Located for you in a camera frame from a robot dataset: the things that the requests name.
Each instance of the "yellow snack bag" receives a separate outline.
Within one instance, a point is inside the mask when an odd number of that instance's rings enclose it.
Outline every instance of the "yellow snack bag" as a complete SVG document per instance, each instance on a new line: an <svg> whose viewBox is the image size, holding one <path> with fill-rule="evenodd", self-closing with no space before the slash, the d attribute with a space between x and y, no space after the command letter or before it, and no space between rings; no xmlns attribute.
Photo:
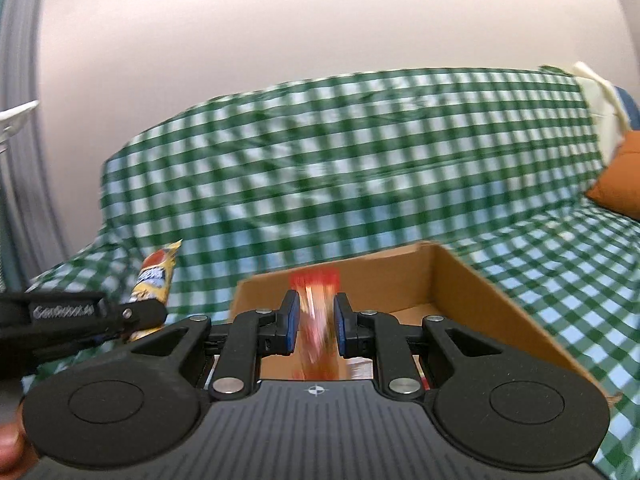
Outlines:
<svg viewBox="0 0 640 480"><path fill-rule="evenodd" d="M171 280L174 276L175 253L177 253L181 244L182 240L165 245L145 258L145 261L142 262L136 285L131 291L129 301L155 299L166 305L166 301L169 298L169 290L171 289ZM129 337L129 341L140 339L161 328L159 326L134 332Z"/></svg>

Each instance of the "orange cushion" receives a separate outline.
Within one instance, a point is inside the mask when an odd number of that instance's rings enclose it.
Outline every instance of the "orange cushion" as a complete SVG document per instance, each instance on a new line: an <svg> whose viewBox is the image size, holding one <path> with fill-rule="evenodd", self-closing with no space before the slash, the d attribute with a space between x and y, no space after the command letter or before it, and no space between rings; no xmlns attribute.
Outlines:
<svg viewBox="0 0 640 480"><path fill-rule="evenodd" d="M640 131L626 134L611 164L586 194L599 206L640 220Z"/></svg>

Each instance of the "green checkered cloth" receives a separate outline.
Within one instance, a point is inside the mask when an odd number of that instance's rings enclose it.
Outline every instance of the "green checkered cloth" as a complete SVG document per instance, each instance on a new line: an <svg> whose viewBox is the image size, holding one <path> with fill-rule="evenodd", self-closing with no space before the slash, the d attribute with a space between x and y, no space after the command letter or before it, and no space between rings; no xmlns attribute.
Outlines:
<svg viewBox="0 0 640 480"><path fill-rule="evenodd" d="M105 164L95 242L36 286L125 300L143 258L181 239L170 319L222 321L238 280L257 272L439 240L622 391L595 463L635 479L640 225L582 197L601 170L580 88L563 74L286 83L213 99L135 137Z"/></svg>

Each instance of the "blue cushion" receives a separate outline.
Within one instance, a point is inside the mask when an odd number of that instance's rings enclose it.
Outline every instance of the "blue cushion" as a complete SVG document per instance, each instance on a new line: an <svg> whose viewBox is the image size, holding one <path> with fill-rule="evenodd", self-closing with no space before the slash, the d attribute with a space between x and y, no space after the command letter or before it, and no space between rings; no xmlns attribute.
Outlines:
<svg viewBox="0 0 640 480"><path fill-rule="evenodd" d="M638 109L638 104L636 104L631 95L629 95L629 92L624 88L616 86L616 90L618 91L618 96L620 97L622 104L625 106L626 114L629 116L631 129L640 130L640 109Z"/></svg>

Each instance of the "ribbed black surface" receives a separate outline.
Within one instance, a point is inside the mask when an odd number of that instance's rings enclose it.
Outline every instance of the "ribbed black surface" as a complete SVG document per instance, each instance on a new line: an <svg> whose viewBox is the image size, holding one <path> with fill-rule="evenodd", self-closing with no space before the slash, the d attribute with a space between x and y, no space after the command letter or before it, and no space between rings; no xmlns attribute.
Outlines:
<svg viewBox="0 0 640 480"><path fill-rule="evenodd" d="M424 410L380 396L371 381L263 381L253 396L219 402L191 438L153 462L74 470L44 459L26 480L595 480L591 465L503 471L444 440Z"/></svg>

